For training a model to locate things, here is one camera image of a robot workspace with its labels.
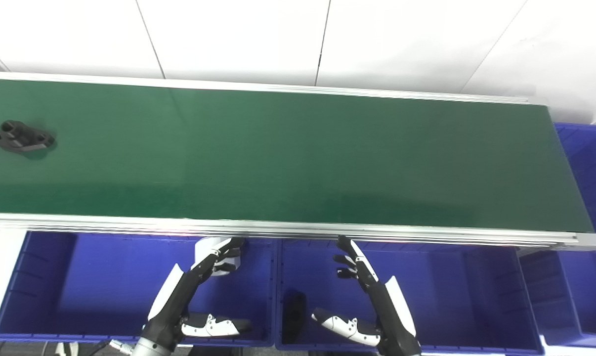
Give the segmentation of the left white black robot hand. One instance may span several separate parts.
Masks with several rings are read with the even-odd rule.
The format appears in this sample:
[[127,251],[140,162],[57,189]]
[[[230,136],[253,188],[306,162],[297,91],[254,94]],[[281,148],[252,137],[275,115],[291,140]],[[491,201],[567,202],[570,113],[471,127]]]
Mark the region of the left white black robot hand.
[[174,266],[154,300],[147,324],[131,352],[133,356],[171,356],[185,337],[238,336],[253,328],[247,319],[189,311],[197,288],[214,272],[236,270],[237,266],[225,259],[239,257],[245,241],[244,237],[226,237],[210,246],[189,270]]

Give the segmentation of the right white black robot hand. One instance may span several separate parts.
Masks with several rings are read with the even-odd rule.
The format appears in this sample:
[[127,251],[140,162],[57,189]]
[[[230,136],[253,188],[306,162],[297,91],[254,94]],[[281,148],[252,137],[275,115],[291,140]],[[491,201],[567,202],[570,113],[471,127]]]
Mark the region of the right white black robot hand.
[[416,338],[415,322],[396,277],[387,282],[380,280],[350,237],[339,236],[336,246],[344,253],[334,255],[334,261],[346,265],[337,269],[337,277],[357,280],[369,297],[376,320],[369,323],[322,308],[312,311],[312,320],[345,339],[374,347],[382,356],[420,356],[422,348]]

